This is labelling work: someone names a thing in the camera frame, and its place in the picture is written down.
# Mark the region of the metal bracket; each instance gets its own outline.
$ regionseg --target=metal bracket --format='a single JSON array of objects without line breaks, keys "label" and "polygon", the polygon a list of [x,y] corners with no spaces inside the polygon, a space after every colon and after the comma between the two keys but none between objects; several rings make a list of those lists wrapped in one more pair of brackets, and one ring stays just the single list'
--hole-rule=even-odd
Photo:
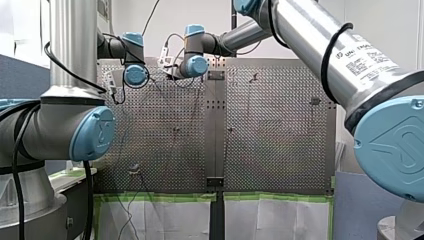
[{"label": "metal bracket", "polygon": [[208,71],[208,80],[225,80],[225,71]]},{"label": "metal bracket", "polygon": [[223,187],[224,178],[223,177],[208,177],[206,179],[206,184],[208,187]]}]

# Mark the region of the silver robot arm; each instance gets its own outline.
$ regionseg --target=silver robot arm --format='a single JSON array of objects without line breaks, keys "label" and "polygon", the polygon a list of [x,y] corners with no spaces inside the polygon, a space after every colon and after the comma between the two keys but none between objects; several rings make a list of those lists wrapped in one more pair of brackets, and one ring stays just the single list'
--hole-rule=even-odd
[{"label": "silver robot arm", "polygon": [[393,194],[424,202],[424,95],[400,97],[424,72],[402,69],[313,0],[235,0],[234,7],[253,20],[221,36],[187,26],[176,72],[201,76],[208,68],[203,53],[230,56],[271,36],[283,39],[346,110],[365,173]]}]

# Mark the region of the metal pole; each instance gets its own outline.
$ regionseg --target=metal pole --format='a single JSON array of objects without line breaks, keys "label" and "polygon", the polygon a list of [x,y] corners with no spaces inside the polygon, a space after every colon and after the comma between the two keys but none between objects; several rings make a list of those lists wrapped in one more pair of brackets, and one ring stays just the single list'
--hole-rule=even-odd
[{"label": "metal pole", "polygon": [[254,20],[250,20],[240,27],[222,35],[221,44],[223,44],[226,49],[237,51],[238,49],[259,42],[269,36],[271,35],[262,30]]},{"label": "metal pole", "polygon": [[[76,75],[97,82],[96,0],[51,0],[51,51]],[[51,87],[42,97],[100,99],[95,89],[76,80],[55,63],[50,65]]]}]

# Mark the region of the black strap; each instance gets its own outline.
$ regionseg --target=black strap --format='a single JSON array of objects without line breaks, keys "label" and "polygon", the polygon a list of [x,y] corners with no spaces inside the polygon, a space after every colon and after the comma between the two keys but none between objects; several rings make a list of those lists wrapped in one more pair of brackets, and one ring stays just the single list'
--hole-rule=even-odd
[{"label": "black strap", "polygon": [[125,61],[125,64],[143,64],[143,65],[146,65],[146,63],[145,62],[143,62],[143,61],[138,61],[138,60],[136,60],[136,61]]},{"label": "black strap", "polygon": [[421,235],[421,236],[415,238],[414,240],[424,240],[424,235]]},{"label": "black strap", "polygon": [[203,52],[197,52],[197,51],[187,51],[187,52],[184,52],[184,54],[196,54],[196,55],[203,55]]},{"label": "black strap", "polygon": [[322,57],[322,63],[321,63],[321,84],[322,88],[324,89],[325,94],[327,94],[327,97],[333,101],[334,103],[338,103],[336,98],[331,93],[330,87],[328,86],[328,65],[330,64],[330,57],[331,53],[333,53],[333,48],[336,45],[337,39],[339,39],[339,36],[342,35],[346,30],[353,29],[352,23],[345,23],[339,31],[337,31],[330,39],[330,43],[327,46],[327,49],[325,50],[324,56]]},{"label": "black strap", "polygon": [[[19,131],[21,131],[22,125],[25,122],[25,118],[28,115],[28,112],[30,110],[31,109],[28,108],[28,109],[22,111],[22,113],[19,115],[18,119],[16,120],[15,129],[14,129],[14,133],[13,133],[15,142],[16,142],[16,138],[19,135]],[[27,150],[25,149],[25,146],[24,146],[24,141],[21,141],[21,143],[19,144],[18,151],[22,156],[24,156],[27,159],[37,160],[37,159],[31,157],[31,155],[27,152]]]},{"label": "black strap", "polygon": [[[31,170],[43,168],[44,165],[45,165],[45,161],[38,161],[38,162],[29,163],[25,165],[19,165],[18,172],[28,172]],[[11,173],[12,173],[12,167],[0,168],[0,175],[11,174]]]}]

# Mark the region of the black cable tie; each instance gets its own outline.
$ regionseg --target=black cable tie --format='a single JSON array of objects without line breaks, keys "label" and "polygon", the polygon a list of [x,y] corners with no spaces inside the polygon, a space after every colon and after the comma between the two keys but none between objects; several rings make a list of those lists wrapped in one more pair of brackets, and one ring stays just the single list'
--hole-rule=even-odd
[{"label": "black cable tie", "polygon": [[321,63],[321,84],[322,88],[324,89],[325,94],[327,94],[327,97],[333,101],[334,103],[338,104],[336,98],[331,93],[330,87],[328,86],[328,65],[330,64],[330,57],[333,53],[333,48],[336,45],[337,40],[339,39],[339,36],[342,35],[346,30],[353,29],[352,23],[345,23],[340,28],[339,31],[337,31],[330,39],[330,43],[328,43],[327,49],[325,50],[324,56],[322,57],[322,63]]}]

